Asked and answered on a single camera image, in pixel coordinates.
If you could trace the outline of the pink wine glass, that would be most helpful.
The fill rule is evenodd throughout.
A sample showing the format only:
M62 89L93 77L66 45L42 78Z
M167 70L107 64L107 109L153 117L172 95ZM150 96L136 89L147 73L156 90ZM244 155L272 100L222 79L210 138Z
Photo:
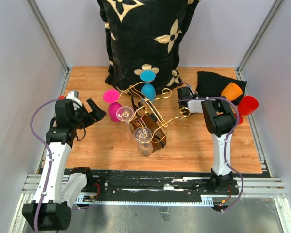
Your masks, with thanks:
M122 107L118 100L120 98L120 93L116 90L108 90L103 94L103 100L109 104L108 116L112 122L120 122L117 118L117 110Z

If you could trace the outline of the blue wine glass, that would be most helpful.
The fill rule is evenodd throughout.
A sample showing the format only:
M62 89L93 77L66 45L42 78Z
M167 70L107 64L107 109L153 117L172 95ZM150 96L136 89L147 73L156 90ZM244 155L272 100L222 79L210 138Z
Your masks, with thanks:
M153 80L155 80L156 74L152 70L142 71L140 74L140 79L145 82L141 89L141 93L150 101L155 100L156 98L156 90L154 86L151 84Z

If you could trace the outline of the orange wine glass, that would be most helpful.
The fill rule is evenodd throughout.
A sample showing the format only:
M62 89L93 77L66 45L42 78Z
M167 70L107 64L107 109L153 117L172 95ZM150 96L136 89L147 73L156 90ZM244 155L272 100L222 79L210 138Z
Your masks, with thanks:
M243 94L242 89L235 83L229 83L221 92L221 97L229 101L234 101Z

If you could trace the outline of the red wine glass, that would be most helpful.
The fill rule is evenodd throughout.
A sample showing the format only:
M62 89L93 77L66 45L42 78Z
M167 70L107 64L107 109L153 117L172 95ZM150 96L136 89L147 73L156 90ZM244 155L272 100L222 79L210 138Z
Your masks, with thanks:
M239 125L243 122L243 116L252 114L259 107L259 102L253 96L244 96L237 105L239 113Z

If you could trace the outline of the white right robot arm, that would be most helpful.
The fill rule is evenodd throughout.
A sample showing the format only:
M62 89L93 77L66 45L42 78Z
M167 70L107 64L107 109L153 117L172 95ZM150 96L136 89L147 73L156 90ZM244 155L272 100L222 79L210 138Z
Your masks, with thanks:
M177 88L179 107L185 114L202 113L206 128L212 136L214 161L211 168L210 189L215 194L239 193L230 164L230 144L237 114L224 97L198 97L188 86Z

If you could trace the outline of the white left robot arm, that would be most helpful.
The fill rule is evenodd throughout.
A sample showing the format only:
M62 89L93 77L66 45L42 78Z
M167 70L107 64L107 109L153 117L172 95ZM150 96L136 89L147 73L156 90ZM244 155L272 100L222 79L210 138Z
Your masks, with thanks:
M87 99L91 112L76 97L61 96L52 102L55 116L50 121L46 138L32 131L47 151L37 191L31 203L24 204L22 209L27 223L36 233L67 230L79 193L93 189L94 180L88 167L74 168L66 184L62 184L63 176L73 142L78 139L77 130L85 130L106 116L92 99Z

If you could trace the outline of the clear wine glass far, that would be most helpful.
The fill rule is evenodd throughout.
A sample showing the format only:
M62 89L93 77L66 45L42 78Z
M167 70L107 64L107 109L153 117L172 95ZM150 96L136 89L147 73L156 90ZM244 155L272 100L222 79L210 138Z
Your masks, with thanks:
M125 135L130 132L129 124L134 117L134 110L129 106L122 106L116 112L116 117L118 120L124 122L122 126L121 133Z

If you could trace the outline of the clear wine glass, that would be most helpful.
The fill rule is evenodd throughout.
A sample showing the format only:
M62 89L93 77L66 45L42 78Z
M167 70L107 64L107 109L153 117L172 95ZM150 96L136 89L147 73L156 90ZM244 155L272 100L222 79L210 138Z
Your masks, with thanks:
M137 149L139 153L144 157L150 156L153 151L151 130L147 127L139 127L134 131L133 136L137 142Z
M122 106L116 112L116 117L118 120L124 122L122 126L121 133L125 135L130 132L129 124L134 117L134 110L129 106Z

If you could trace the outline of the clear wine glass near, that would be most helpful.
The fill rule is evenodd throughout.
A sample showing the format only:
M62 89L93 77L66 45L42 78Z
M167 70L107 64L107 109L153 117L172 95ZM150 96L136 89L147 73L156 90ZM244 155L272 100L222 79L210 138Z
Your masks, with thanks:
M139 153L144 157L150 156L153 151L151 130L147 127L139 127L134 131L133 136L137 142L137 149Z

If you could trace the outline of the black folded cloth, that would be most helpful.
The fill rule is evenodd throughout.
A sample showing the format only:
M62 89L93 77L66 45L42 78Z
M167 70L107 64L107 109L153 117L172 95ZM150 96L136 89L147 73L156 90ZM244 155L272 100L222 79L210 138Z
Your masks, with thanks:
M196 92L200 97L218 97L230 83L235 83L242 90L242 95L232 101L233 104L238 105L244 97L246 81L239 81L214 72L199 71Z

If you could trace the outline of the black floral pillow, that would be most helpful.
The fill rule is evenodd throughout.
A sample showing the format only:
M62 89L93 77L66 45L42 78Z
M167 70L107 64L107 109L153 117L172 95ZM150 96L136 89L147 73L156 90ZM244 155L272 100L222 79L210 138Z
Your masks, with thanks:
M109 58L105 83L129 93L140 74L151 70L156 93L182 81L177 70L179 45L199 0L99 0Z

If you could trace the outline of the black mounting rail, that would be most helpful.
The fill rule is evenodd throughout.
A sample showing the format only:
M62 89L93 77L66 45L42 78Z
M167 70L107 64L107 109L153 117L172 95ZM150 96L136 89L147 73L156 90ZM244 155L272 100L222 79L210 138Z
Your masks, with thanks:
M82 190L86 196L97 193L97 202L134 204L184 204L202 201L202 195L241 196L243 181L233 173L215 175L199 172L66 169L65 175L85 172L90 183Z

